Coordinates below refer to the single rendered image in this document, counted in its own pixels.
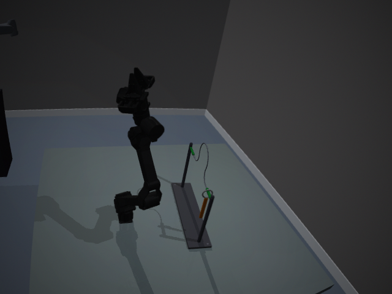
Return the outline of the orange handle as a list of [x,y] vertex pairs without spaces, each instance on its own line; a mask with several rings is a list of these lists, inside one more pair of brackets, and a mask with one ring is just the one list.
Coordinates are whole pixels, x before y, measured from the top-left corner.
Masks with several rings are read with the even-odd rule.
[[204,197],[203,194],[204,194],[206,191],[208,191],[208,190],[210,190],[210,191],[212,192],[211,195],[213,195],[213,191],[212,191],[211,189],[207,189],[207,190],[204,190],[204,191],[203,191],[202,197],[205,198],[205,199],[204,199],[204,201],[203,201],[203,205],[202,205],[202,209],[201,209],[201,211],[200,211],[200,216],[199,216],[199,218],[203,218],[203,215],[204,215],[204,212],[205,212],[206,204],[207,204],[207,201],[208,201],[209,197]]

